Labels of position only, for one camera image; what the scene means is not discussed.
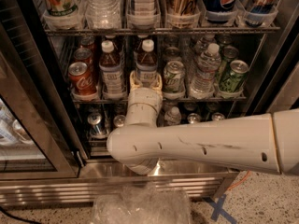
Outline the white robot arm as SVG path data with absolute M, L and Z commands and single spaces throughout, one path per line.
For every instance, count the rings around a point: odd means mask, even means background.
M 139 175 L 160 158 L 199 161 L 267 174 L 299 174 L 299 110 L 159 127 L 162 79 L 152 88 L 130 74 L 127 115 L 107 139 L 107 150 Z

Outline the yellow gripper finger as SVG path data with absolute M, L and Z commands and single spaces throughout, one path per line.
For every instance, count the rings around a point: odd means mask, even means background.
M 156 75 L 156 81 L 154 82 L 154 84 L 152 85 L 151 88 L 158 93 L 162 93 L 163 81 L 162 81 L 162 77 L 160 74 Z
M 142 82 L 136 77 L 136 70 L 133 70 L 130 73 L 129 81 L 130 81 L 130 91 L 134 91 L 136 89 L 143 87 Z

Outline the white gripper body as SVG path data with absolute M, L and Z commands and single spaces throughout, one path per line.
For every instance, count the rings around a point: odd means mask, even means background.
M 159 113 L 162 108 L 162 102 L 162 93 L 151 88 L 141 87 L 130 90 L 128 96 L 128 106 L 149 105 L 157 113 Z

